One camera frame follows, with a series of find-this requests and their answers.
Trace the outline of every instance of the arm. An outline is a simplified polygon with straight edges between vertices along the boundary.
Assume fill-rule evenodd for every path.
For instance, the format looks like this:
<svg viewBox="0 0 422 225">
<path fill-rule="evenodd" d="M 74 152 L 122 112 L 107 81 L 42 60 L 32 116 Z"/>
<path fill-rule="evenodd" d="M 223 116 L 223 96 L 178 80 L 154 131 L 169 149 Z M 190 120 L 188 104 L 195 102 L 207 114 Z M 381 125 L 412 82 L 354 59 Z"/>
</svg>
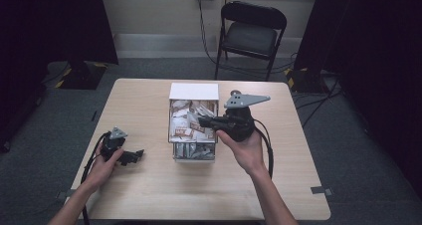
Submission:
<svg viewBox="0 0 422 225">
<path fill-rule="evenodd" d="M 96 154 L 100 154 L 101 147 L 102 146 L 100 145 Z M 118 149 L 107 162 L 99 155 L 96 158 L 87 179 L 78 187 L 71 198 L 69 198 L 68 202 L 53 217 L 49 224 L 76 224 L 88 199 L 107 181 L 114 168 L 115 162 L 122 154 L 123 149 Z"/>
<path fill-rule="evenodd" d="M 217 135 L 232 149 L 239 165 L 251 176 L 266 223 L 298 224 L 270 178 L 264 163 L 260 135 L 254 131 L 242 142 L 234 141 L 223 130 L 218 130 Z"/>
</svg>

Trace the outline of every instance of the gray carpet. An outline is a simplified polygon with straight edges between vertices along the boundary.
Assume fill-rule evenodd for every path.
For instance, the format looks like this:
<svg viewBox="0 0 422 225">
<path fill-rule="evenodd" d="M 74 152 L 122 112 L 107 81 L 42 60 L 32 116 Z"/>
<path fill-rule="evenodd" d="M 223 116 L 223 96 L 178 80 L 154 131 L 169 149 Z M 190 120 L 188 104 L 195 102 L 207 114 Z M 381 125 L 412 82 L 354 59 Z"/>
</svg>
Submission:
<svg viewBox="0 0 422 225">
<path fill-rule="evenodd" d="M 290 61 L 278 59 L 275 67 Z M 245 58 L 233 58 L 229 63 L 246 68 L 259 64 Z M 65 65 L 51 64 L 47 79 Z M 270 81 L 284 82 L 281 69 L 275 71 Z M 264 74 L 260 74 L 261 78 L 245 75 L 251 72 L 256 71 L 240 74 L 223 70 L 219 80 L 262 81 Z M 11 140 L 11 151 L 0 154 L 0 224 L 46 224 L 60 209 L 63 201 L 57 200 L 56 194 L 71 187 L 115 80 L 212 80 L 213 75 L 214 66 L 206 58 L 121 59 L 119 66 L 106 70 L 95 91 L 58 90 L 54 89 L 58 79 L 48 82 L 42 103 Z M 334 80 L 326 78 L 329 86 Z M 322 96 L 293 94 L 293 98 L 299 107 Z M 302 122 L 316 106 L 298 110 Z M 321 183 L 334 194 L 327 198 L 330 219 L 301 224 L 422 224 L 421 201 L 394 162 L 364 129 L 360 114 L 343 95 L 326 101 L 305 126 Z"/>
</svg>

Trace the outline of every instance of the box lid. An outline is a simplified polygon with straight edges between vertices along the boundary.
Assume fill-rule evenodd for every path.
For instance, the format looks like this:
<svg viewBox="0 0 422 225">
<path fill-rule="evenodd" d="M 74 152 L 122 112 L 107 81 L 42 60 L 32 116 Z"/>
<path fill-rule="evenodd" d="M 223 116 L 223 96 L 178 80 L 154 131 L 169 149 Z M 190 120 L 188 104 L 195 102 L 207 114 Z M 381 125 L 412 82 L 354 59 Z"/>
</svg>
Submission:
<svg viewBox="0 0 422 225">
<path fill-rule="evenodd" d="M 171 100 L 215 100 L 218 101 L 218 84 L 172 83 Z"/>
</svg>

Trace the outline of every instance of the right hand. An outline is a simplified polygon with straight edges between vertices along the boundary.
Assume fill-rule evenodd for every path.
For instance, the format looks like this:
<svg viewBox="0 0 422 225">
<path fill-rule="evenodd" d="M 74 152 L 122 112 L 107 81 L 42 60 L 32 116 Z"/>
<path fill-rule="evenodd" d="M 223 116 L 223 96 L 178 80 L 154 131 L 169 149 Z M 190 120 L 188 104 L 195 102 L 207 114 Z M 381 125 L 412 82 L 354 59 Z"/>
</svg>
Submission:
<svg viewBox="0 0 422 225">
<path fill-rule="evenodd" d="M 249 175 L 266 169 L 262 139 L 256 131 L 242 142 L 236 142 L 223 130 L 217 130 L 216 133 L 232 149 L 237 162 Z"/>
</svg>

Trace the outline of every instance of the black chair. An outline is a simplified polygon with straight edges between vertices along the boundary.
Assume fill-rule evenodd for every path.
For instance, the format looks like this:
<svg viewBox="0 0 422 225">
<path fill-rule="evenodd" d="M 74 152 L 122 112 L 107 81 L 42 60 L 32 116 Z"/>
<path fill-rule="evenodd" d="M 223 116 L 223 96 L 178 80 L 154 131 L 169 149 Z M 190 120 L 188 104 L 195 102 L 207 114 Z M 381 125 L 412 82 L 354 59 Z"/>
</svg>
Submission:
<svg viewBox="0 0 422 225">
<path fill-rule="evenodd" d="M 233 21 L 226 33 L 226 21 Z M 269 61 L 266 81 L 273 68 L 287 26 L 278 9 L 245 2 L 229 2 L 221 9 L 221 31 L 214 80 L 217 80 L 222 51 Z"/>
</svg>

